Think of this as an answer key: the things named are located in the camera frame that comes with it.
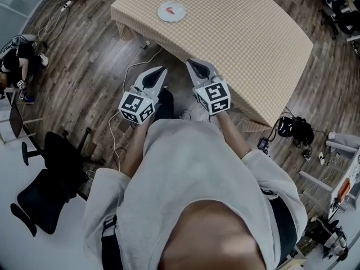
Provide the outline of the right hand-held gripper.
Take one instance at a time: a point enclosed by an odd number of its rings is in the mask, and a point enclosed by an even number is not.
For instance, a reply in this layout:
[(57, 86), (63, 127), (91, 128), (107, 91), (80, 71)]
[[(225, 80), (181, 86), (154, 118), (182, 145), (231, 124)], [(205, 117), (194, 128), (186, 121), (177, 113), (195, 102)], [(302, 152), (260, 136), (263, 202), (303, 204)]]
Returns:
[(193, 58), (186, 61), (186, 67), (195, 86), (193, 88), (195, 97), (205, 110), (210, 115), (227, 111), (231, 106), (230, 91), (226, 81), (218, 76), (215, 66), (204, 60)]

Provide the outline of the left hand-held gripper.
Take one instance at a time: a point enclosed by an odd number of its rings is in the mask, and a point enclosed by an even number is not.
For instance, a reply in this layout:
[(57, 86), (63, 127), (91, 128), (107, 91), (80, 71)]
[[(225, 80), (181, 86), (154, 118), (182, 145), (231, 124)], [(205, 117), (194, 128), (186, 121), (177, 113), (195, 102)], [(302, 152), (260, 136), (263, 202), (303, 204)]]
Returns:
[(130, 91), (124, 92), (118, 107), (125, 120), (141, 125), (155, 113), (167, 73), (167, 68), (157, 66), (138, 76)]

